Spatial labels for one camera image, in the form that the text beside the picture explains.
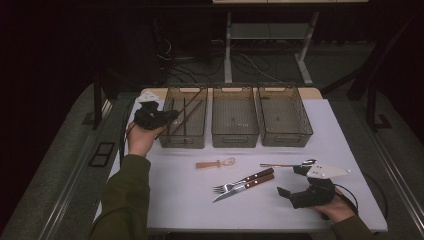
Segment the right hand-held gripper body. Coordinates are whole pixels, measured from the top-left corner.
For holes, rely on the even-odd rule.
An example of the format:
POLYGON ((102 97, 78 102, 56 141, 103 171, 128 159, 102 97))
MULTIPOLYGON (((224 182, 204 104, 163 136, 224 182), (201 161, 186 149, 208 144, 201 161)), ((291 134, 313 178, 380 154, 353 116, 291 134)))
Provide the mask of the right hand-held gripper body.
POLYGON ((291 193, 289 199, 295 209, 320 206, 330 203, 335 196, 335 185, 332 178, 349 175, 350 169, 342 169, 322 163, 308 166, 309 171, 305 176, 309 187, 298 193, 291 193))

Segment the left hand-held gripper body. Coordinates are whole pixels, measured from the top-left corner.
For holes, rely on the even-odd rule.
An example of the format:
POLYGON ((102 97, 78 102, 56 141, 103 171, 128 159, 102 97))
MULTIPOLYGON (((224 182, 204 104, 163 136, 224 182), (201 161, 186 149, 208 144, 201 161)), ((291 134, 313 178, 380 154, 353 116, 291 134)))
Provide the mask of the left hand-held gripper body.
POLYGON ((142 93, 137 102, 141 107, 134 114, 134 123, 146 130, 154 130, 168 124, 166 114, 159 111, 159 97, 151 91, 142 93))

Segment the smoky transparent plastic bin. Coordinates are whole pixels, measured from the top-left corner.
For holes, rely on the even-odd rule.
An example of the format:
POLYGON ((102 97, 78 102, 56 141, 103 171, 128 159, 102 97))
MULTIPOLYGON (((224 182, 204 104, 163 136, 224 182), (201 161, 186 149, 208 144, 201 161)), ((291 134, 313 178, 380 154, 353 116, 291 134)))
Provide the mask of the smoky transparent plastic bin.
POLYGON ((306 146, 313 129, 294 84, 260 83, 255 100, 263 146, 306 146))
POLYGON ((259 125, 251 85, 213 87, 211 133, 215 148, 256 146, 259 125))
POLYGON ((207 110, 208 86, 205 84, 172 84, 168 87, 163 109, 170 110, 172 99, 175 99, 174 109, 180 111, 183 108, 183 99, 188 103, 189 100, 204 88, 201 94, 186 108, 188 114, 199 102, 203 102, 197 111, 186 123, 186 129, 183 127, 175 135, 171 135, 173 130, 183 121, 183 114, 173 121, 170 126, 169 135, 164 132, 160 138, 160 144, 163 148, 188 148, 202 149, 205 146, 205 120, 207 110))

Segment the metal spoon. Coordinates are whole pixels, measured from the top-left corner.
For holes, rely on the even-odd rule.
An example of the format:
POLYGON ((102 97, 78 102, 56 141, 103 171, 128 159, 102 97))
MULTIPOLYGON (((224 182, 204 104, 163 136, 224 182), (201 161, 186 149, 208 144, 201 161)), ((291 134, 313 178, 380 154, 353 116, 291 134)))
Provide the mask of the metal spoon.
POLYGON ((308 167, 312 166, 316 163, 315 159, 309 159, 306 161, 303 161, 300 164, 271 164, 271 163, 260 163, 260 167, 308 167))

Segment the wooden-handled steel knife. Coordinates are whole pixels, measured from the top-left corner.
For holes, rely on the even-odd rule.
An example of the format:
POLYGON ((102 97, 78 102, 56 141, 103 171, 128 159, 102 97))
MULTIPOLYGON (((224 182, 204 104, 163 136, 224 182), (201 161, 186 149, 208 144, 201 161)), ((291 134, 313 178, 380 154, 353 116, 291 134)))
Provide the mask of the wooden-handled steel knife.
POLYGON ((274 174, 268 174, 266 176, 259 177, 257 180, 252 180, 252 181, 250 181, 250 182, 248 182, 246 184, 243 184, 243 185, 241 185, 239 187, 236 187, 236 188, 234 188, 234 189, 232 189, 230 191, 227 191, 225 193, 220 194, 219 196, 217 196, 212 201, 212 203, 221 201, 223 199, 226 199, 228 197, 231 197, 231 196, 233 196, 235 194, 238 194, 238 193, 240 193, 240 192, 242 192, 244 190, 253 188, 253 187, 255 187, 255 186, 259 185, 259 184, 265 183, 265 182, 270 181, 272 179, 274 179, 274 174))

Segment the wooden-handled steel fork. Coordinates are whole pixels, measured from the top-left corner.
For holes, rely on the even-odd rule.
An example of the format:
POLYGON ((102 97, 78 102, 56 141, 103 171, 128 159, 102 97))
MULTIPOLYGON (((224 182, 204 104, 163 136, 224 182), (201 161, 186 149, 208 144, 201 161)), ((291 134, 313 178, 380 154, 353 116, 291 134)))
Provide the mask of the wooden-handled steel fork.
POLYGON ((274 170, 272 168, 268 168, 266 170, 255 173, 253 175, 245 177, 245 178, 238 180, 236 182, 226 183, 226 184, 223 184, 221 186, 213 187, 213 192, 217 193, 217 194, 222 194, 222 193, 225 193, 227 191, 230 191, 230 190, 236 188, 237 186, 241 186, 241 185, 246 184, 246 183, 248 183, 252 180, 257 180, 259 177, 266 176, 268 174, 273 174, 273 173, 274 173, 274 170))

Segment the white table mat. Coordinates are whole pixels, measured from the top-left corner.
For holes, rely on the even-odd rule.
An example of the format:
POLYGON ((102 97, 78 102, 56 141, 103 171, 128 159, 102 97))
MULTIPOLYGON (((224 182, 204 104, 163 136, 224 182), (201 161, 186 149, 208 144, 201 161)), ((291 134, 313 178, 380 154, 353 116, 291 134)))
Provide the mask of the white table mat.
POLYGON ((305 177, 291 167, 275 167, 274 179, 224 200, 213 187, 231 183, 263 170, 260 163, 298 164, 308 159, 350 169, 334 183, 359 204, 359 215, 368 228, 384 232, 388 226, 368 187, 349 145, 326 100, 304 103, 313 135, 305 147, 215 148, 205 137, 202 149, 163 148, 155 144, 148 154, 150 207, 148 228, 171 232, 316 232, 329 227, 312 209, 293 208, 277 188, 300 192, 307 188, 305 177), (232 166, 196 169, 198 162, 235 158, 232 166))

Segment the black stand leg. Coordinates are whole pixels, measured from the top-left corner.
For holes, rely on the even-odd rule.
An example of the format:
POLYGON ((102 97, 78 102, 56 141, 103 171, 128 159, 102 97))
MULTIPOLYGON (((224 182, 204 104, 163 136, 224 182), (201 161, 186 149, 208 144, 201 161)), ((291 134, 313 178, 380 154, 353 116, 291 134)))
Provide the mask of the black stand leg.
POLYGON ((100 75, 98 73, 96 73, 94 76, 93 90, 94 90, 93 129, 96 130, 102 121, 102 87, 101 87, 100 75))
POLYGON ((391 129, 392 125, 386 116, 376 112, 376 104, 377 88, 370 85, 367 91, 366 122, 373 132, 377 132, 379 129, 391 129))

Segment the aluminium floor rail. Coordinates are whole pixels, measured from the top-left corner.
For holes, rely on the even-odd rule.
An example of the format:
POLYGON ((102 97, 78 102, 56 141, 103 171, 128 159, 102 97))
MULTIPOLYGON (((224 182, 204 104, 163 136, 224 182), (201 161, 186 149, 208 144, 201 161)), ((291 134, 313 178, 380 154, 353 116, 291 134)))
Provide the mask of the aluminium floor rail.
POLYGON ((408 185, 406 178, 402 175, 396 165, 396 162, 388 148, 378 136, 379 130, 391 128, 392 125, 384 114, 377 114, 376 116, 372 116, 370 120, 366 121, 366 129, 379 153, 382 165, 391 179, 394 188, 398 192, 399 197, 405 205, 406 210, 412 218, 417 230, 424 239, 424 203, 419 202, 419 199, 408 185))
MULTIPOLYGON (((102 118, 108 117, 112 103, 102 100, 102 118)), ((94 103, 77 101, 67 115, 47 152, 44 186, 52 190, 53 201, 37 240, 53 240, 78 187, 90 152, 97 142, 93 129, 94 103)))

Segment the grey metal desk frame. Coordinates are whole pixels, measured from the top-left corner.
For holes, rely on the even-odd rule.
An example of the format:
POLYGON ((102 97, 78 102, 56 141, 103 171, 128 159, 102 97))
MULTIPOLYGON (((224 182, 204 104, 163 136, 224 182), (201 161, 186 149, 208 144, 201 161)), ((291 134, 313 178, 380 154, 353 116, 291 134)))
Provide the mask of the grey metal desk frame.
POLYGON ((232 82, 231 46, 233 40, 301 40, 302 48, 294 54, 295 62, 305 85, 313 84, 305 63, 312 36, 319 18, 313 12, 308 22, 295 23, 238 23, 232 20, 232 13, 226 16, 224 80, 232 82))

